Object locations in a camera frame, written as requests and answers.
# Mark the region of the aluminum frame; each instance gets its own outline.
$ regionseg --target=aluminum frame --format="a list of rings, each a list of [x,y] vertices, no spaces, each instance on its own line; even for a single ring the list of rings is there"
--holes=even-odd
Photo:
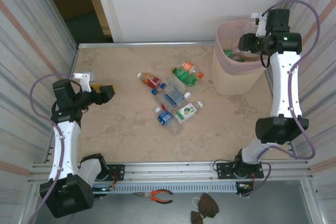
[[[211,47],[214,41],[172,41],[172,42],[117,42],[117,43],[81,43],[82,48],[125,48],[125,47]]]
[[[78,49],[182,46],[214,46],[214,41],[79,44]],[[77,57],[78,54],[72,65],[71,72],[74,71]],[[328,224],[321,202],[313,193],[314,191],[311,183],[313,176],[308,162],[296,159],[268,160],[267,162],[272,164],[272,172],[269,180],[300,180],[313,224]],[[125,163],[125,180],[118,183],[204,183],[210,182],[212,178],[214,182],[249,181],[249,179],[218,180],[217,173],[212,169],[212,164],[213,162]],[[30,215],[34,212],[39,197],[38,185],[47,181],[51,166],[52,164],[32,165],[32,174],[28,180],[29,190],[27,191],[26,205],[20,216],[19,223],[26,223]],[[263,166],[263,169],[264,173],[268,172],[268,166]],[[96,185],[99,184],[104,184],[104,182],[96,182]]]
[[[307,161],[296,159],[267,160],[272,165],[269,180],[301,180],[312,179]],[[213,161],[209,162],[149,162],[149,163],[118,163],[125,165],[124,181],[119,183],[203,183],[209,182],[243,182],[250,179],[217,178],[213,170]],[[48,180],[52,164],[33,164],[29,184],[41,184]],[[268,172],[268,165],[262,165],[264,173]]]

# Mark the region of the pliers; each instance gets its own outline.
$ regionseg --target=pliers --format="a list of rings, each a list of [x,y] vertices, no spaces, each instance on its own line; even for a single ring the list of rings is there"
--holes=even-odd
[[[156,201],[157,203],[160,203],[160,204],[169,204],[169,203],[173,202],[171,199],[170,200],[162,200],[162,199],[158,199],[154,196],[155,194],[159,194],[159,193],[170,194],[170,195],[173,194],[171,191],[165,190],[165,189],[151,191],[150,193],[146,193],[146,192],[141,191],[141,192],[133,193],[133,194],[138,195],[140,197],[151,198],[151,200]]]

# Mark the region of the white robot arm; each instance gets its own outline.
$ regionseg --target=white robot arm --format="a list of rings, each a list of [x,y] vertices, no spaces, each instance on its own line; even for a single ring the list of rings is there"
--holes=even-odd
[[[268,56],[273,71],[273,105],[270,117],[259,119],[256,123],[256,137],[240,150],[233,162],[217,163],[219,179],[263,178],[260,161],[270,149],[294,140],[301,134],[291,110],[295,111],[304,129],[309,121],[302,118],[298,96],[298,68],[292,74],[291,89],[288,77],[291,68],[300,60],[302,51],[301,35],[289,32],[289,10],[273,9],[268,15],[259,16],[256,34],[244,34],[239,40],[241,51],[251,51]],[[290,108],[288,92],[291,92],[293,106]]]
[[[59,218],[73,214],[93,206],[92,186],[96,178],[107,176],[108,168],[101,154],[93,154],[82,159],[80,168],[77,166],[77,142],[83,110],[91,104],[107,103],[114,96],[112,86],[100,86],[99,90],[90,87],[89,73],[75,73],[79,79],[80,91],[75,93],[69,79],[62,79],[53,83],[52,87],[57,101],[52,106],[51,120],[60,128],[62,136],[54,127],[55,154],[49,181],[40,186],[40,194],[46,199],[46,205],[54,217]]]

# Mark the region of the beige table surface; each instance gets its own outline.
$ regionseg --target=beige table surface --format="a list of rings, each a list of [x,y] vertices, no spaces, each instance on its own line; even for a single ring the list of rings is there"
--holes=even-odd
[[[269,115],[271,94],[263,74],[243,95],[222,96],[210,75],[213,47],[142,47],[80,49],[75,72],[93,70],[95,83],[112,84],[110,102],[92,105],[83,115],[78,140],[78,160],[101,153],[107,162],[179,162],[233,159],[255,136],[258,118]],[[166,79],[184,57],[192,59],[204,77],[191,88],[190,101],[201,100],[199,114],[182,124],[173,136],[157,121],[151,89],[138,72]],[[287,158],[272,151],[268,159]]]

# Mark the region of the clear water bottle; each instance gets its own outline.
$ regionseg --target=clear water bottle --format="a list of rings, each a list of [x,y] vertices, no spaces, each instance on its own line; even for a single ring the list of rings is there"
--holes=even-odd
[[[194,117],[201,108],[203,108],[203,103],[201,101],[191,102],[177,110],[175,117],[179,123],[184,123]]]
[[[174,113],[178,110],[176,103],[170,99],[164,91],[153,89],[152,94],[154,95],[154,99],[158,105],[160,105],[163,110],[168,110],[170,113]]]
[[[169,111],[164,111],[163,109],[157,107],[155,112],[159,115],[157,119],[162,126],[168,129],[173,135],[179,134],[181,131],[181,125]]]
[[[167,76],[167,82],[171,86],[173,86],[174,88],[176,88],[177,90],[179,90],[179,92],[181,94],[185,94],[187,92],[187,87],[173,73],[170,73]]]
[[[259,13],[252,13],[251,19],[246,23],[244,34],[255,34],[258,26],[256,25],[256,19],[259,18]],[[260,57],[258,54],[252,54],[250,51],[242,51],[243,57]]]
[[[185,99],[189,99],[191,96],[190,92],[186,92],[182,95],[179,90],[173,86],[167,85],[166,83],[161,84],[160,87],[168,95],[168,97],[176,103],[177,106],[180,106]]]
[[[185,61],[183,59],[180,60],[180,62],[177,65],[178,68],[182,68],[185,71],[187,71],[188,73],[193,74],[194,76],[198,77],[198,78],[202,78],[203,77],[203,73],[200,71],[200,69],[198,68],[198,66],[195,66],[194,64],[192,64],[189,61]]]

